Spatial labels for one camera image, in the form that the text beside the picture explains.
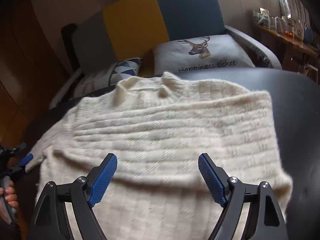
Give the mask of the person left hand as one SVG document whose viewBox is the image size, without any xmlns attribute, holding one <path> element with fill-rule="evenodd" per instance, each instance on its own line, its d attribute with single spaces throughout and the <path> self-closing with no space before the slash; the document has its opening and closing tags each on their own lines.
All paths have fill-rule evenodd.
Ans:
<svg viewBox="0 0 320 240">
<path fill-rule="evenodd" d="M 6 188 L 2 188 L 0 187 L 0 195 L 2 196 L 3 194 L 5 194 L 5 201 L 14 208 L 18 208 L 19 204 L 17 201 L 17 194 L 16 191 L 14 189 L 14 183 L 12 180 L 9 181 L 9 186 Z"/>
</svg>

